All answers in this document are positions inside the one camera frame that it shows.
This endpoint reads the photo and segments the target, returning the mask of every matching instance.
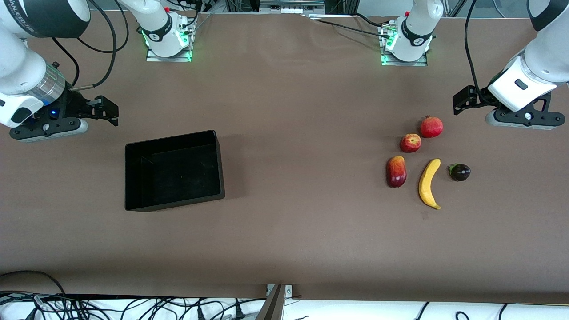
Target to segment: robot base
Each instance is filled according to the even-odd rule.
[[[381,35],[388,35],[389,39],[379,37],[381,49],[381,65],[402,65],[408,67],[426,67],[427,54],[423,54],[417,61],[406,62],[397,59],[389,50],[388,46],[393,46],[394,41],[397,39],[397,21],[390,20],[385,23],[383,27],[377,27],[377,32]]]
[[[184,19],[185,22],[188,22],[187,17],[180,17],[180,18]],[[149,48],[148,40],[145,39],[146,40],[146,47],[148,47],[148,50],[146,52],[146,61],[150,61],[150,62],[191,62],[192,61],[192,55],[193,55],[193,44],[196,40],[196,29],[197,29],[196,25],[197,25],[197,19],[194,19],[193,22],[189,26],[180,30],[180,39],[183,42],[187,42],[188,46],[183,48],[180,52],[178,52],[178,54],[171,56],[171,57],[161,57],[161,56],[156,55]]]

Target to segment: red apple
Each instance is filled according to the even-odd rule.
[[[406,134],[403,139],[401,139],[399,147],[403,152],[415,152],[421,147],[421,137],[414,133]]]
[[[407,179],[407,169],[405,159],[400,155],[395,156],[387,162],[387,183],[391,188],[403,186]]]
[[[437,117],[427,116],[421,122],[421,135],[424,138],[434,138],[443,132],[443,122]]]

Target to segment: black cable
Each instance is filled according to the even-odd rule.
[[[186,315],[190,310],[192,310],[193,307],[197,306],[198,303],[199,303],[201,300],[202,300],[202,298],[200,298],[200,299],[199,299],[196,303],[194,303],[193,305],[189,306],[189,308],[188,308],[186,311],[184,311],[184,313],[182,314],[182,316],[181,316],[178,320],[183,320],[184,317],[185,317],[185,315]]]
[[[333,22],[329,22],[329,21],[324,21],[324,20],[320,20],[320,19],[316,19],[316,21],[322,22],[322,23],[326,23],[326,24],[331,24],[331,25],[336,26],[336,27],[341,27],[341,28],[345,28],[345,29],[349,29],[349,30],[361,32],[361,33],[363,33],[363,34],[371,34],[371,35],[374,35],[374,36],[379,36],[380,38],[386,38],[386,39],[389,38],[388,35],[383,35],[383,34],[378,34],[378,33],[375,33],[375,32],[364,31],[364,30],[360,30],[360,29],[356,29],[356,28],[352,28],[352,27],[348,27],[348,26],[343,26],[343,25],[341,25],[341,24],[337,24],[337,23],[333,23]]]
[[[429,304],[429,301],[425,302],[425,304],[421,307],[421,310],[419,311],[419,315],[417,315],[415,320],[421,319],[421,317],[423,316],[423,312],[425,312],[425,309],[427,308],[428,304]]]
[[[126,29],[125,42],[120,47],[118,47],[118,49],[117,49],[117,52],[118,52],[126,46],[126,43],[129,41],[130,32],[129,32],[129,22],[126,20],[125,11],[122,9],[121,4],[118,3],[117,0],[113,0],[113,1],[117,4],[119,10],[121,11],[122,19],[125,21],[125,29]],[[113,53],[113,51],[100,50],[100,49],[94,48],[91,45],[89,45],[88,43],[81,40],[81,38],[77,38],[77,40],[79,40],[79,42],[81,42],[84,46],[88,47],[89,49],[100,52],[102,54],[112,54]]]
[[[70,54],[69,51],[67,51],[67,49],[65,49],[63,45],[59,43],[59,41],[57,41],[57,39],[55,38],[51,39],[63,51],[63,53],[66,54],[71,59],[71,61],[73,61],[73,64],[75,65],[75,77],[73,78],[73,82],[71,82],[71,86],[74,86],[77,83],[77,80],[79,80],[79,63],[77,62],[77,60],[75,60],[75,57],[73,57],[73,55]]]
[[[125,313],[126,313],[127,310],[129,310],[130,305],[132,305],[132,304],[133,304],[134,302],[136,302],[137,300],[132,300],[131,302],[129,302],[129,304],[126,305],[125,309],[124,309],[124,310],[122,311],[122,313],[121,313],[121,320],[124,319]],[[143,302],[143,303],[140,304],[140,305],[137,305],[137,307],[143,305],[144,303],[146,303],[146,302],[148,302],[148,301],[150,301],[150,299],[146,300],[145,302]]]
[[[187,307],[188,307],[188,305],[187,305],[187,303],[185,302],[185,299],[184,299],[183,301],[184,301],[184,313],[183,313],[182,316],[181,316],[180,318],[178,318],[177,320],[184,320],[185,314],[186,314],[186,312],[187,312]]]
[[[460,319],[459,319],[459,315],[463,315],[463,316],[466,318],[466,320],[470,320],[470,318],[468,318],[467,314],[464,313],[464,312],[462,312],[462,311],[457,311],[457,312],[455,313],[455,319],[456,319],[456,320],[460,320]]]
[[[59,312],[62,312],[62,313],[64,313],[64,314],[68,315],[66,320],[70,320],[70,319],[73,319],[73,318],[77,318],[77,319],[79,319],[79,320],[84,320],[85,318],[88,319],[88,317],[85,317],[85,315],[83,315],[83,317],[81,317],[81,312],[83,311],[83,307],[81,307],[81,308],[76,307],[75,309],[68,309],[68,308],[67,308],[67,304],[65,303],[65,301],[83,303],[83,304],[85,304],[85,305],[87,305],[87,306],[90,306],[90,308],[85,307],[85,308],[84,308],[85,311],[88,311],[88,310],[97,311],[97,312],[101,313],[102,315],[104,315],[105,318],[103,319],[103,318],[101,318],[101,317],[98,317],[97,315],[95,315],[95,314],[93,314],[93,313],[88,313],[89,316],[97,317],[97,318],[99,318],[100,320],[111,320],[110,317],[104,312],[103,309],[101,309],[101,308],[99,308],[98,306],[92,304],[91,302],[85,302],[85,301],[83,301],[83,300],[77,300],[77,299],[73,299],[73,298],[62,297],[62,296],[54,295],[54,294],[45,294],[45,293],[41,293],[41,294],[32,293],[32,294],[29,294],[29,293],[25,293],[25,292],[12,292],[12,293],[17,293],[17,294],[22,294],[22,295],[24,295],[24,296],[27,296],[27,297],[30,299],[30,301],[33,301],[33,302],[34,302],[34,304],[36,305],[36,308],[37,308],[39,311],[41,311],[42,313],[59,313]],[[37,304],[36,299],[35,299],[34,297],[52,297],[52,298],[57,298],[58,300],[61,300],[61,301],[63,302],[63,310],[57,311],[57,310],[55,310],[55,308],[53,308],[53,306],[51,306],[50,304],[47,304],[47,305],[48,305],[53,311],[43,310],[43,308],[41,308],[41,307]],[[74,316],[73,316],[73,312],[77,313],[77,317],[74,317]]]
[[[464,23],[464,50],[466,51],[466,58],[468,59],[468,65],[470,65],[470,72],[472,74],[472,80],[474,81],[474,87],[476,88],[476,93],[480,97],[480,101],[491,104],[486,100],[482,93],[480,92],[480,87],[478,86],[478,80],[476,79],[476,72],[474,70],[474,64],[472,63],[472,57],[470,56],[470,49],[468,48],[468,24],[470,22],[470,17],[472,16],[472,10],[474,10],[474,6],[477,0],[473,0],[470,6],[470,10],[468,10],[468,15],[466,16],[466,22]]]
[[[368,17],[366,17],[366,16],[364,16],[363,14],[360,14],[360,13],[350,13],[350,15],[353,16],[353,17],[360,17],[360,18],[362,18],[365,22],[371,24],[371,25],[374,26],[374,27],[381,27],[384,23],[389,22],[389,20],[387,20],[387,21],[382,22],[382,23],[375,23],[375,22],[371,21],[370,19],[368,19]]]
[[[144,318],[144,316],[149,313],[152,309],[156,308],[156,305],[159,304],[160,302],[158,301],[158,299],[156,299],[156,303],[152,305],[152,307],[150,307],[150,309],[146,310],[145,313],[143,313],[138,320],[142,320],[142,318]]]
[[[259,299],[250,299],[250,300],[245,300],[245,301],[241,301],[240,304],[243,303],[248,303],[248,302],[253,302],[253,301],[261,301],[261,300],[266,300],[265,298],[259,298]],[[226,311],[228,311],[229,309],[235,307],[237,304],[228,306],[227,308],[221,310],[220,312],[218,312],[216,315],[214,315],[213,317],[211,317],[209,320],[214,320],[215,318],[217,318],[219,315],[223,315],[225,314]]]
[[[95,2],[94,0],[88,0],[88,1],[101,13],[103,18],[105,18],[107,24],[109,25],[110,32],[113,36],[113,52],[110,58],[109,68],[107,69],[105,76],[103,76],[103,78],[99,82],[92,84],[92,87],[95,88],[101,85],[103,82],[105,82],[105,80],[109,77],[111,71],[113,70],[114,59],[117,57],[117,34],[114,32],[113,23],[110,21],[109,17],[103,11],[103,9],[101,9],[101,7],[97,4],[97,2]]]
[[[195,16],[193,16],[193,19],[192,19],[192,21],[191,21],[191,22],[188,22],[187,24],[183,24],[183,25],[182,25],[182,28],[185,28],[185,27],[191,26],[191,25],[192,25],[192,24],[193,24],[193,23],[196,21],[196,19],[197,19],[197,14],[198,14],[198,13],[199,13],[199,11],[197,11],[197,12],[196,12],[196,15],[195,15]]]
[[[500,312],[498,313],[498,320],[502,320],[502,313],[504,313],[504,309],[506,309],[506,307],[508,306],[507,303],[505,303],[502,308],[500,309]]]
[[[61,293],[65,296],[65,290],[63,290],[63,287],[61,286],[61,284],[59,283],[58,280],[56,280],[54,277],[50,276],[49,274],[42,272],[42,271],[35,271],[35,270],[18,270],[18,271],[12,271],[12,272],[6,272],[3,274],[0,274],[0,278],[4,278],[6,276],[12,276],[14,274],[22,274],[22,273],[28,273],[28,274],[39,274],[41,276],[47,277],[51,280],[51,282],[53,282],[58,288],[59,291],[61,291]]]
[[[243,314],[239,299],[235,298],[235,320],[241,320],[243,318],[245,318],[245,314]]]

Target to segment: metal mounting plate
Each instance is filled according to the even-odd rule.
[[[402,65],[407,67],[426,67],[427,66],[427,54],[424,53],[421,58],[417,61],[406,62],[397,59],[389,50],[387,46],[393,45],[393,42],[397,40],[397,22],[395,20],[390,20],[389,23],[385,23],[382,27],[377,27],[377,33],[381,35],[390,36],[389,39],[378,37],[380,40],[381,49],[381,65]]]
[[[267,285],[267,297],[269,296],[269,294],[271,294],[274,287],[275,285]],[[285,290],[284,298],[285,299],[292,298],[292,285],[285,285],[284,290]]]
[[[186,28],[182,29],[182,32],[188,32],[187,35],[181,35],[183,41],[187,41],[189,45],[186,48],[183,48],[177,55],[171,57],[161,57],[157,56],[150,50],[150,48],[146,51],[146,61],[149,62],[191,62],[192,55],[193,55],[193,44],[196,40],[196,26],[197,26],[197,19],[194,19],[193,23]]]

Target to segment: black connector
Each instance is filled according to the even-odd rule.
[[[32,312],[30,312],[30,314],[26,317],[26,320],[34,320],[36,311],[37,308],[34,308]]]
[[[205,320],[204,312],[201,311],[201,306],[197,306],[197,320]]]
[[[235,299],[235,320],[241,320],[245,318],[245,314],[243,314],[243,310],[241,310],[241,304],[239,300]]]

